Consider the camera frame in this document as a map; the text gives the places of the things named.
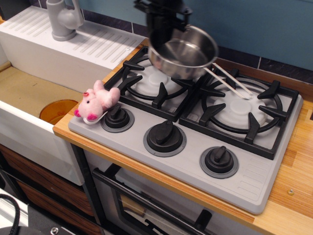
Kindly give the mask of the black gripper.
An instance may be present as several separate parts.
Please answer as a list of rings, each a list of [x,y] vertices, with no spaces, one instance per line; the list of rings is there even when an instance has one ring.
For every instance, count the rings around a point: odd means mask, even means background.
[[[135,0],[134,7],[146,14],[149,40],[153,48],[170,41],[173,29],[185,31],[192,9],[182,0]]]

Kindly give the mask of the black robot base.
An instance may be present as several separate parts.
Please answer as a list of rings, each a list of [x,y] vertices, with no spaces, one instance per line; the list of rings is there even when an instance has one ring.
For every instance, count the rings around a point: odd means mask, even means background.
[[[4,201],[0,205],[0,233],[2,235],[77,235],[66,227],[59,225],[31,206],[20,208],[19,224],[13,231],[16,210]]]

